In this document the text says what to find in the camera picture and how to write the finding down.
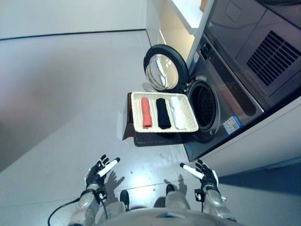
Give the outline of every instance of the folded towel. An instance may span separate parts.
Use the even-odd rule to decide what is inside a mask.
[[[174,126],[177,129],[185,129],[186,128],[186,120],[185,115],[181,109],[180,101],[178,97],[171,97],[169,100],[171,115],[174,120]]]
[[[152,123],[150,114],[150,104],[149,100],[146,97],[142,97],[141,99],[141,110],[143,118],[143,128],[147,129],[148,127],[152,126]]]
[[[158,125],[161,129],[167,129],[171,127],[168,117],[165,99],[159,98],[156,100],[157,112],[158,112]]]

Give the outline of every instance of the red folded towel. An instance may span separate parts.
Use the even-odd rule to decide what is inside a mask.
[[[141,99],[141,109],[142,109],[142,117],[143,117],[143,128],[147,129],[152,126],[151,123],[151,114],[150,114],[150,104],[149,100],[146,97],[142,97]]]

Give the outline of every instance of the black folded towel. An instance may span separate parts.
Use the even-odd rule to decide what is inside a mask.
[[[161,129],[167,129],[171,127],[168,117],[165,99],[159,98],[156,100],[157,112],[158,112],[158,125]]]

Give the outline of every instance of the washing machine door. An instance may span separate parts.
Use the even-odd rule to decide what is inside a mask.
[[[143,66],[146,78],[159,92],[182,93],[189,82],[184,59],[170,46],[152,46],[144,57]]]

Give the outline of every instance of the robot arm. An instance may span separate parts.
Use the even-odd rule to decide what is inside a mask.
[[[104,187],[106,174],[120,161],[120,158],[112,162],[103,155],[97,163],[88,170],[85,176],[86,190],[80,195],[68,226],[92,226],[95,224],[95,216],[99,210],[100,203],[106,199],[107,193]]]
[[[195,190],[196,200],[203,202],[202,211],[212,216],[230,219],[235,221],[231,211],[226,207],[225,201],[218,190],[218,177],[214,170],[201,160],[196,163],[196,168],[192,168],[184,163],[180,166],[197,177],[201,182],[201,188]]]

